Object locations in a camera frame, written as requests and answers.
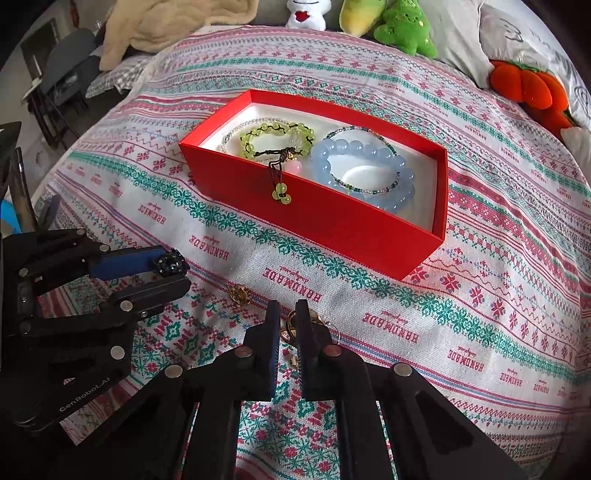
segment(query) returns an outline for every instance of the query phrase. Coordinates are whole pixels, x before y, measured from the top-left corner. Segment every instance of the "christmas pattern fabric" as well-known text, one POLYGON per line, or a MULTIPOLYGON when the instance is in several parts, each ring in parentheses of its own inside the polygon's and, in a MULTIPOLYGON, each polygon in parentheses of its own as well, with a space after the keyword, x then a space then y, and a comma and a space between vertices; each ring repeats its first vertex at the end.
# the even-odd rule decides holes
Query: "christmas pattern fabric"
MULTIPOLYGON (((461 73, 342 34, 193 35, 148 70, 60 160, 38 206, 59 194, 56 227, 86 228, 113 249, 177 248, 192 287, 139 323, 131 375, 63 422, 71 438, 80 442, 167 365, 197 367, 240 345, 269 299, 285 318, 305 298, 343 346, 378 365, 413 365, 538 478, 568 423, 587 418, 591 394, 591 190, 565 147, 461 73), (204 197, 178 141, 253 88, 334 102, 444 146, 444 244, 395 281, 204 197), (249 288, 250 304, 230 300, 235 284, 249 288)), ((46 308, 88 311, 141 280, 83 278, 52 292, 46 308)), ((295 354, 281 346, 272 402, 244 404, 236 465, 257 479, 336 480, 334 405, 302 399, 295 354)))

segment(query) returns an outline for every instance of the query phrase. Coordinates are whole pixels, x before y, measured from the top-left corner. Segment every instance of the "pink bead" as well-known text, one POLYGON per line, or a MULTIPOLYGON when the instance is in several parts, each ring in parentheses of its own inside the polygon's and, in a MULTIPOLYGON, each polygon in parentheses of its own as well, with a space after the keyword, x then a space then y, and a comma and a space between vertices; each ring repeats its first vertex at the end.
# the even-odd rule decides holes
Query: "pink bead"
POLYGON ((283 170, 292 175, 299 175, 301 172, 301 162, 299 160, 290 160, 283 164, 283 170))

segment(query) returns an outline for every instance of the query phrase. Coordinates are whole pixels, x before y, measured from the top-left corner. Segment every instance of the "open red gift box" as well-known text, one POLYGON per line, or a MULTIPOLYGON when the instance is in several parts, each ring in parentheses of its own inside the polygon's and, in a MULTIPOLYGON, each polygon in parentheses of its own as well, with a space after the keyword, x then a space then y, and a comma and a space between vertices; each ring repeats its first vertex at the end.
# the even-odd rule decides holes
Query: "open red gift box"
POLYGON ((180 147, 203 195, 397 280, 415 269, 445 238, 447 151, 365 113, 301 96, 249 90, 195 127, 180 147), (314 129, 316 142, 345 125, 382 135, 415 171, 413 201, 392 215, 288 173, 283 174, 283 182, 291 203, 274 200, 268 166, 219 151, 222 138, 236 125, 267 117, 304 123, 314 129))

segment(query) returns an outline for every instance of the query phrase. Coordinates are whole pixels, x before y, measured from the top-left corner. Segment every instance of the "chair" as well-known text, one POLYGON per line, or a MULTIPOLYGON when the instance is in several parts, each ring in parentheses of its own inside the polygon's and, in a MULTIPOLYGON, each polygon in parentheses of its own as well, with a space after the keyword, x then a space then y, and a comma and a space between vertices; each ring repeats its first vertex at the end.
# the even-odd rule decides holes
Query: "chair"
MULTIPOLYGON (((100 73, 100 58, 90 56, 95 49, 95 36, 87 28, 79 28, 62 39, 47 58, 39 90, 49 102, 53 113, 61 119, 76 138, 78 133, 68 124, 60 107, 71 100, 87 108, 84 93, 100 73)), ((63 142, 64 130, 58 131, 56 142, 63 142)))

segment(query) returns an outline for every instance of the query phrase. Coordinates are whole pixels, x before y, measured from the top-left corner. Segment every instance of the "brown plush blanket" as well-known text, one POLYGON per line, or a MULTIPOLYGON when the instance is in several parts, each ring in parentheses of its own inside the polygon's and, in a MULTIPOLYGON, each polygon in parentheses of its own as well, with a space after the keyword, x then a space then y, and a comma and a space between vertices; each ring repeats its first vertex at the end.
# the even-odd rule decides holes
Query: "brown plush blanket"
POLYGON ((204 25, 241 25, 258 0, 117 0, 107 20, 101 70, 114 69, 130 45, 158 52, 204 25))

